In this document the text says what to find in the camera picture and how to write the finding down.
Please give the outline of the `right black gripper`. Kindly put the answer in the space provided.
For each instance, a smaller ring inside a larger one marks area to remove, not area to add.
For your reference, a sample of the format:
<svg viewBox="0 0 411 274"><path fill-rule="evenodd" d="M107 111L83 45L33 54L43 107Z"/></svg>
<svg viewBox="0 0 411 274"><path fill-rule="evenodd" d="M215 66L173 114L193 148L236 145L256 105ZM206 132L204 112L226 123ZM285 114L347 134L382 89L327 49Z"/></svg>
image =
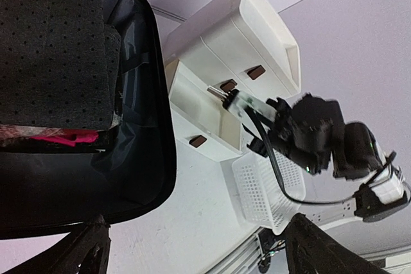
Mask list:
<svg viewBox="0 0 411 274"><path fill-rule="evenodd" d="M225 95L223 107L236 119L252 111L274 120L268 132L273 149L315 175L328 168L331 158L345 164L345 123L336 100L325 100L305 94L293 106L285 100L268 99L267 103L237 89ZM252 139L248 149L267 158L267 147L260 139Z"/></svg>

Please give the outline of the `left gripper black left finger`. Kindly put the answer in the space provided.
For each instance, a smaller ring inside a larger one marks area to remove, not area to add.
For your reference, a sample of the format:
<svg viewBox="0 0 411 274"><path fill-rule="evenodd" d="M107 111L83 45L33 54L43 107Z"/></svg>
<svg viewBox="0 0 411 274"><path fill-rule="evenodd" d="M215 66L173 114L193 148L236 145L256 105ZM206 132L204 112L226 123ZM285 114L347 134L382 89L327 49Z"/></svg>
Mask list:
<svg viewBox="0 0 411 274"><path fill-rule="evenodd" d="M59 242L7 273L106 273L110 225L100 214L88 221L59 226L69 233Z"/></svg>

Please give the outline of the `grey perfume bottle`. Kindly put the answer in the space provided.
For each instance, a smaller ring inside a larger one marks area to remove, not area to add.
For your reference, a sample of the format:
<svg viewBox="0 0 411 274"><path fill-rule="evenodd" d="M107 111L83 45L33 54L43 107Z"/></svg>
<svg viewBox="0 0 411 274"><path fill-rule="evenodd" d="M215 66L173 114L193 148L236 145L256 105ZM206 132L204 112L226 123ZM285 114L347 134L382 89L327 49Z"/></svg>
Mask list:
<svg viewBox="0 0 411 274"><path fill-rule="evenodd" d="M217 89L217 88L214 88L213 86L208 86L207 87L207 91L210 93L210 94L212 94L213 96L215 96L216 98L218 98L219 100L221 100L221 101L224 101L224 100L226 100L227 99L227 94L224 92L224 91L222 91L222 90L219 90L219 89Z"/></svg>

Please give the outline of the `pink cartoon child suitcase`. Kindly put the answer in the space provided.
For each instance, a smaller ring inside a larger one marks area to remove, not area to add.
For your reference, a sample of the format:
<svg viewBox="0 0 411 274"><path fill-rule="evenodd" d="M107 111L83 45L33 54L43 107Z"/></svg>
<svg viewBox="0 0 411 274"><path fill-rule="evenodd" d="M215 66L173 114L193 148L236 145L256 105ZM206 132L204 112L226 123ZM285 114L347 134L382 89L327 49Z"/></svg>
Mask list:
<svg viewBox="0 0 411 274"><path fill-rule="evenodd" d="M1 0L1 239L141 217L177 158L147 0Z"/></svg>

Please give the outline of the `white three-drawer storage cabinet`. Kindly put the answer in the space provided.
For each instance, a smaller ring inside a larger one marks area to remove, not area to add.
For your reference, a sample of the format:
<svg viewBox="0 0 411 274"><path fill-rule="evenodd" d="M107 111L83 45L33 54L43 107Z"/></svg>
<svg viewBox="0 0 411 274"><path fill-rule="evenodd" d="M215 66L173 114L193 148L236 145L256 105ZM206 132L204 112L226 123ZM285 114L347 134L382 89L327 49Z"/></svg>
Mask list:
<svg viewBox="0 0 411 274"><path fill-rule="evenodd" d="M242 126L208 87L261 100L301 91L297 41L268 0L212 0L162 51L175 138L216 162L242 154Z"/></svg>

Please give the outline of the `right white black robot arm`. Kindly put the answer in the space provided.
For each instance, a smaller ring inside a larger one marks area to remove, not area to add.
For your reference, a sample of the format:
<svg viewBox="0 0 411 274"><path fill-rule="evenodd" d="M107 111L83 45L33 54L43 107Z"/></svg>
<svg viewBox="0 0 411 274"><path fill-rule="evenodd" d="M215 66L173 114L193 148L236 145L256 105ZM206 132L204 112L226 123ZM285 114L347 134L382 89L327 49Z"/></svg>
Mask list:
<svg viewBox="0 0 411 274"><path fill-rule="evenodd" d="M393 165L396 152L384 154L364 123L345 123L338 101L306 93L290 106L281 98L261 101L234 89L223 94L222 106L253 137L248 149L269 159L283 196L291 202L321 205L286 192L275 153L310 175L332 164L334 178L363 180L352 199L354 215L364 222L382 220L410 204L410 186Z"/></svg>

